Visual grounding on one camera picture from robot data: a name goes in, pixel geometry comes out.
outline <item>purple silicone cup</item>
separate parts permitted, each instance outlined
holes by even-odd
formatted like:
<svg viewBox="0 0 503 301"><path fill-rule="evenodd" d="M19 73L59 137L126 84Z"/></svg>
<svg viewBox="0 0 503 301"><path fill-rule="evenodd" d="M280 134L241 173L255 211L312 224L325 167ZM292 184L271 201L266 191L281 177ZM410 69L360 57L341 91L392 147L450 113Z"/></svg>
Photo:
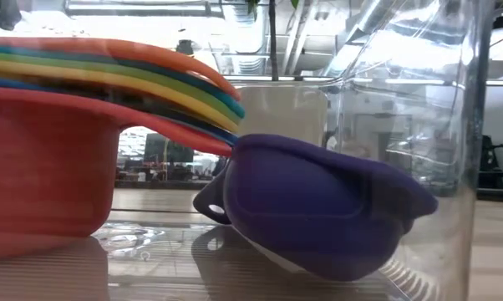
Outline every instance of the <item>purple silicone cup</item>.
<svg viewBox="0 0 503 301"><path fill-rule="evenodd" d="M431 194L391 166L277 135L243 136L220 176L223 185L211 189L223 189L224 216L236 230L338 281L376 271L414 219L437 209Z"/></svg>

